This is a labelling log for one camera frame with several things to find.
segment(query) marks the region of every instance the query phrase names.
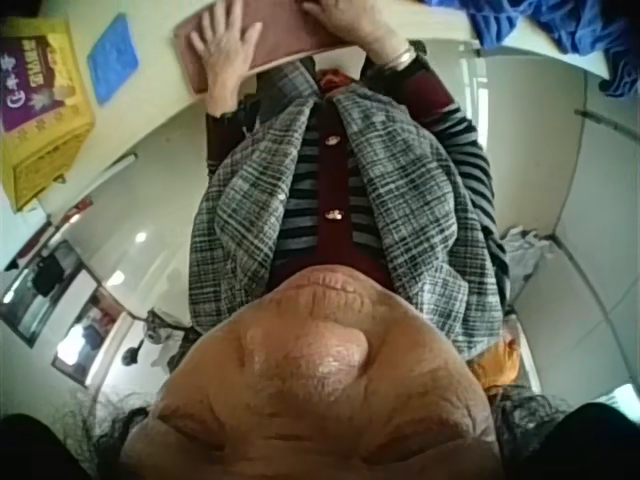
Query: hand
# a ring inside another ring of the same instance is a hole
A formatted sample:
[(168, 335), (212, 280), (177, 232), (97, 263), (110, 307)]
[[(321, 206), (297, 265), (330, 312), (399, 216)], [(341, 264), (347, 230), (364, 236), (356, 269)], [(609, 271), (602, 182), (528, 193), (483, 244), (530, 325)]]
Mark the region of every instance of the hand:
[(409, 47), (384, 19), (378, 0), (316, 0), (302, 8), (330, 32), (361, 47), (377, 64), (391, 62)]
[(254, 23), (242, 34), (243, 7), (243, 0), (231, 0), (227, 13), (227, 1), (218, 0), (202, 15), (202, 35), (191, 32), (191, 43), (207, 72), (207, 111), (214, 117), (238, 108), (240, 83), (251, 68), (262, 32), (262, 23)]

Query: yellow box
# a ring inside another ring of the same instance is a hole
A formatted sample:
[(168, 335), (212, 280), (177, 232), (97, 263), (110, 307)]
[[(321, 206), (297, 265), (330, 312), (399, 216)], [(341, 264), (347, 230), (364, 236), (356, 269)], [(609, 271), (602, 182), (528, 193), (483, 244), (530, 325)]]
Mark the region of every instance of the yellow box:
[(18, 211), (71, 168), (95, 118), (66, 21), (9, 18), (0, 35), (2, 185)]

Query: gray plaid jacket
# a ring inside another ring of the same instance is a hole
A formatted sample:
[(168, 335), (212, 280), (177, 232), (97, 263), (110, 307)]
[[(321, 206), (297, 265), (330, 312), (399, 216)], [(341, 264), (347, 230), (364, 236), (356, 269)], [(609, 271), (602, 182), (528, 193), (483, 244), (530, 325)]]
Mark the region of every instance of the gray plaid jacket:
[[(358, 85), (334, 98), (380, 230), (396, 293), (468, 359), (501, 336), (493, 267), (447, 153), (393, 100)], [(293, 101), (210, 179), (194, 219), (189, 297), (201, 332), (265, 293), (313, 98)]]

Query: blue card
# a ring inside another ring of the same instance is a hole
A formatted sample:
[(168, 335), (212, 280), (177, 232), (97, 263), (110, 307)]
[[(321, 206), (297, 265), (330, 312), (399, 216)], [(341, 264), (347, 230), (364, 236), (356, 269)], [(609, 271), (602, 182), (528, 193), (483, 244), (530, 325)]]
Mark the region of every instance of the blue card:
[(129, 23), (119, 13), (87, 57), (98, 104), (104, 105), (138, 69)]

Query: blue cloth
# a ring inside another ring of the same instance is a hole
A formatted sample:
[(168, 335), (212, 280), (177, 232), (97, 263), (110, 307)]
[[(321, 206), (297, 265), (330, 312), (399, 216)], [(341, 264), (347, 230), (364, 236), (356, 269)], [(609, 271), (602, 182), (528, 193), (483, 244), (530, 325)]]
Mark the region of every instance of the blue cloth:
[(606, 0), (422, 0), (434, 7), (464, 10), (484, 48), (500, 45), (520, 17), (535, 21), (565, 53), (603, 51), (611, 80), (600, 90), (611, 97), (635, 91), (640, 78), (640, 48), (624, 18), (605, 19)]
[(104, 105), (138, 69), (127, 17), (120, 13), (87, 57), (98, 104)]

